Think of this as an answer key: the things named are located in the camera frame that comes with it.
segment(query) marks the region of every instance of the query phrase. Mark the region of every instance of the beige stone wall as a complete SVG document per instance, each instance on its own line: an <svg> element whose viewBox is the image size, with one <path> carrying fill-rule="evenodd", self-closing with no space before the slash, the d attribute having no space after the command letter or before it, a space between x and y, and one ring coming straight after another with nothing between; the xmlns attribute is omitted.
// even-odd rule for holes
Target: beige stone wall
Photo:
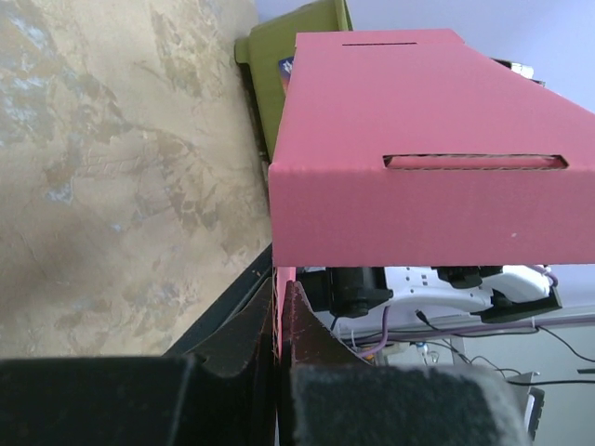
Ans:
<svg viewBox="0 0 595 446"><path fill-rule="evenodd" d="M0 0L0 356L160 353L270 241L247 0Z"/></svg>

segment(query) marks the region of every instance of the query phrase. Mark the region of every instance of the corrugated cardboard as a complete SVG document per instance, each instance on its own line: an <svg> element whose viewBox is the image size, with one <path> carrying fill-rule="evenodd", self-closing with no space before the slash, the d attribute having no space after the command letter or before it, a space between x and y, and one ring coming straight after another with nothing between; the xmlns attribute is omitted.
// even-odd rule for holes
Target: corrugated cardboard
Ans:
<svg viewBox="0 0 595 446"><path fill-rule="evenodd" d="M306 33L276 266L595 263L595 116L450 31Z"/></svg>

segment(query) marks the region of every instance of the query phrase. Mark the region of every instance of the white wall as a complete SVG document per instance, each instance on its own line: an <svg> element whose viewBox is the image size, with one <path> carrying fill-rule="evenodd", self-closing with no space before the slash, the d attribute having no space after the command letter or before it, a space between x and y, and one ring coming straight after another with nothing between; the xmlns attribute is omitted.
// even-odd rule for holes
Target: white wall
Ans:
<svg viewBox="0 0 595 446"><path fill-rule="evenodd" d="M306 3L257 0L262 20ZM533 66L535 78L546 81L547 88L595 112L592 0L349 0L349 6L358 30L452 28L487 56ZM594 269L563 267L563 298L595 303ZM595 358L594 327L558 333ZM576 378L576 368L589 366L546 334L472 340L466 345L470 355L483 354L501 367L523 372L537 370L544 379ZM546 399L535 444L595 444L595 423L590 422L595 386L547 387Z"/></svg>

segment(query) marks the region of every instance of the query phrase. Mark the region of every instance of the black foam padding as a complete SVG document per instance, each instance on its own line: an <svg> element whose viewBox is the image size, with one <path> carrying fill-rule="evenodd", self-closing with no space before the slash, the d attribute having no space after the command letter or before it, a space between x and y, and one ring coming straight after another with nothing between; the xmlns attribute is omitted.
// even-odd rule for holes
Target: black foam padding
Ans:
<svg viewBox="0 0 595 446"><path fill-rule="evenodd" d="M507 386L470 367L300 365L296 445L529 445Z"/></svg>

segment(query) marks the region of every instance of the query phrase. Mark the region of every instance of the olive green bin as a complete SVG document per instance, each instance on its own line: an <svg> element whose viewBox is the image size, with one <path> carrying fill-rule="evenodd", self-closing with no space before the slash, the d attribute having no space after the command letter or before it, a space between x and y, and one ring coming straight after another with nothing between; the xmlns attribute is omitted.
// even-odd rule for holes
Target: olive green bin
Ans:
<svg viewBox="0 0 595 446"><path fill-rule="evenodd" d="M297 33L351 30L346 0L319 0L262 23L235 42L235 61L250 66L271 159L285 102L279 61L294 55Z"/></svg>

